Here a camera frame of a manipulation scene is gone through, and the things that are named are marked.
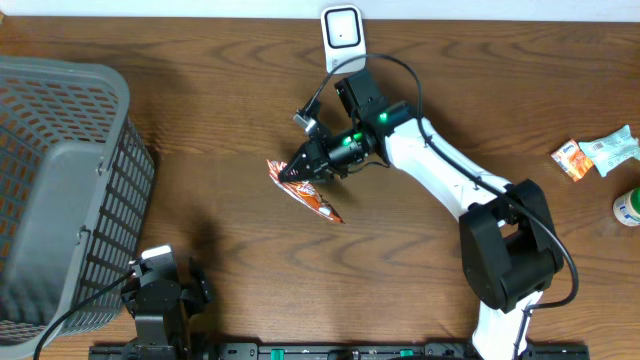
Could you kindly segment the mint green snack packet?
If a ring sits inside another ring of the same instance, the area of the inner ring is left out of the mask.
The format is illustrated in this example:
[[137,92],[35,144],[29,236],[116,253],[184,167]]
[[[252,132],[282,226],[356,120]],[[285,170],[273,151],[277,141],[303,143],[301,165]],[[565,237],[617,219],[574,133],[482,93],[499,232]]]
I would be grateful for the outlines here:
[[579,142],[581,151],[592,160],[601,177],[628,159],[639,159],[639,139],[631,134],[629,125],[593,141]]

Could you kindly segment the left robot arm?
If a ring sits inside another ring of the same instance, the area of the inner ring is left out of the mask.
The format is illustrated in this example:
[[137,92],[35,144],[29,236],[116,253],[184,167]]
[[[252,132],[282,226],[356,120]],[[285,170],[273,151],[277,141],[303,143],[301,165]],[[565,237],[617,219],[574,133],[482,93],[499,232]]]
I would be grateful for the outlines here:
[[134,277],[121,290],[121,298],[136,327],[136,337],[120,357],[144,359],[213,359],[203,335],[193,334],[190,319],[213,300],[213,289],[202,267],[189,259],[191,281],[181,284],[172,255],[138,259]]

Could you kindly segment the red chocolate bar wrapper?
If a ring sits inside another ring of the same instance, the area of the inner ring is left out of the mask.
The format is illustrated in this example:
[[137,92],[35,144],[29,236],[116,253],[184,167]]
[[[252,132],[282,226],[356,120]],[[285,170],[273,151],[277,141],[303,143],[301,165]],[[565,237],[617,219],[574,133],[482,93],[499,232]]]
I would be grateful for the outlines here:
[[286,183],[278,179],[278,175],[285,168],[286,163],[276,160],[267,160],[266,163],[269,168],[269,177],[286,194],[325,220],[337,224],[344,223],[335,208],[320,195],[309,181]]

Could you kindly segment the green lid white jar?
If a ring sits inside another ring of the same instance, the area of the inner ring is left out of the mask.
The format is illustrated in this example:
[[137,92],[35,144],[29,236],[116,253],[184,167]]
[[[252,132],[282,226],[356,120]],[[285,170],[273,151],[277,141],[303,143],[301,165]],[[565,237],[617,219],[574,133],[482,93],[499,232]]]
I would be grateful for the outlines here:
[[621,224],[629,227],[638,226],[640,223],[639,188],[619,196],[614,201],[612,209],[614,216]]

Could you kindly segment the orange tissue packet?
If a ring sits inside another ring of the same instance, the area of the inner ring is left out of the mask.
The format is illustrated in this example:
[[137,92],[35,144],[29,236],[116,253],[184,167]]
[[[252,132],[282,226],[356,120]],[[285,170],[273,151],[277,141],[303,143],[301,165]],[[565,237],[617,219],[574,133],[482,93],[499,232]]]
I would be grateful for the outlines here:
[[594,166],[593,161],[571,139],[551,154],[551,158],[574,181],[581,180]]

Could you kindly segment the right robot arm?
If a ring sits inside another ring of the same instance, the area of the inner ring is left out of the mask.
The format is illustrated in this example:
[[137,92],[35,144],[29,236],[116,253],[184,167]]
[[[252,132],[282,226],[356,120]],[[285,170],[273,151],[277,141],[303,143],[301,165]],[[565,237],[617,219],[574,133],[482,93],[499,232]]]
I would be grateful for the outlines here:
[[472,335],[481,359],[518,359],[533,310],[564,267],[548,204],[531,180],[496,176],[456,150],[406,101],[392,104],[367,70],[335,85],[352,121],[332,133],[312,98],[294,115],[308,136],[278,173],[281,184],[345,178],[377,154],[384,165],[418,181],[459,226],[462,269],[480,300]]

